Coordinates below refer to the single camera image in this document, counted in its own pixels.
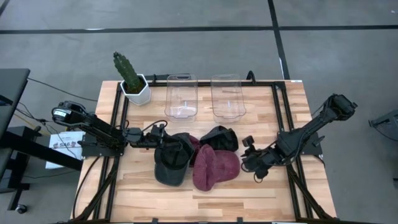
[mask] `chair wheel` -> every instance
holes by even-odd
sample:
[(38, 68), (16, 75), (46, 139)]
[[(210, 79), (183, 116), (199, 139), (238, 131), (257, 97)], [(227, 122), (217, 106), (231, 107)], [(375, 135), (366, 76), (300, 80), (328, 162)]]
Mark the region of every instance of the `chair wheel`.
[(16, 211), (20, 214), (23, 214), (27, 211), (27, 207), (25, 205), (18, 204)]

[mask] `black desk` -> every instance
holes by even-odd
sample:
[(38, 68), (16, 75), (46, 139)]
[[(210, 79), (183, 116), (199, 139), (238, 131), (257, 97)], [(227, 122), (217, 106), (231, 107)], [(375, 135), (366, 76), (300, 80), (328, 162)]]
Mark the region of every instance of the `black desk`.
[(29, 69), (0, 69), (0, 193), (14, 192), (8, 210), (15, 210), (23, 190), (21, 183), (30, 156), (81, 170), (82, 161), (48, 148), (49, 137), (28, 127), (8, 128), (27, 85)]

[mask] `potted cactus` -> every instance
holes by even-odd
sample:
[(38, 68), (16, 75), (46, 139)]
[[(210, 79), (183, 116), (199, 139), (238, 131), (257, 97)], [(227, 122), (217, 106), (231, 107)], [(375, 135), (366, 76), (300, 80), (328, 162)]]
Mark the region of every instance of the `potted cactus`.
[(144, 105), (150, 101), (150, 89), (143, 74), (134, 71), (130, 61), (119, 52), (113, 53), (114, 66), (123, 77), (122, 91), (131, 102)]

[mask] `cap brim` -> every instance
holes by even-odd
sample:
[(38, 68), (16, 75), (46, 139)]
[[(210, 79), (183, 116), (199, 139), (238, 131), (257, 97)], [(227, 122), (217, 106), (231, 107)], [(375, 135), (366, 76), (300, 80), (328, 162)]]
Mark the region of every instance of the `cap brim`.
[(184, 181), (188, 165), (189, 161), (184, 168), (172, 170), (166, 168), (166, 166), (164, 166), (162, 163), (155, 164), (155, 178), (162, 184), (178, 187)]
[(231, 151), (215, 150), (217, 157), (217, 169), (221, 169), (222, 175), (217, 182), (235, 179), (241, 170), (238, 156)]

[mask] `red baseball cap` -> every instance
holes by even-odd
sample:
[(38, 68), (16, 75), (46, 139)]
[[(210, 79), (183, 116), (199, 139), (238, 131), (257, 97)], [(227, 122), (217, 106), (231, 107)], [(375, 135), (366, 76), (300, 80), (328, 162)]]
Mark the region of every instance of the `red baseball cap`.
[(199, 150), (193, 166), (193, 184), (202, 191), (209, 191), (217, 182), (235, 179), (239, 175), (240, 162), (231, 151), (217, 150), (207, 144)]

